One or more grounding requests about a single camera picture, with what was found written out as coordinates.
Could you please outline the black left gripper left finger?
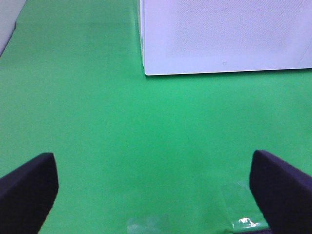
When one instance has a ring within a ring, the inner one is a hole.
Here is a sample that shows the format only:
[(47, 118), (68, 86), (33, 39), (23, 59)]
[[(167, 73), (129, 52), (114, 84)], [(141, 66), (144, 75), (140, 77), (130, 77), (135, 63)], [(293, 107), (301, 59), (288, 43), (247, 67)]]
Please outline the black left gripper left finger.
[(37, 234), (59, 190), (53, 153), (42, 153), (0, 179), (0, 232)]

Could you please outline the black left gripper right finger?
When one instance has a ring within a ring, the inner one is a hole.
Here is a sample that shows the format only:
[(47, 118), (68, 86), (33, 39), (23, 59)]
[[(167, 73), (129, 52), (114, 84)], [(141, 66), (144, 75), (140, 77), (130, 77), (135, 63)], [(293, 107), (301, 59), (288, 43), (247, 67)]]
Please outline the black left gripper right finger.
[(274, 234), (312, 232), (312, 177), (268, 151), (253, 153), (249, 187)]

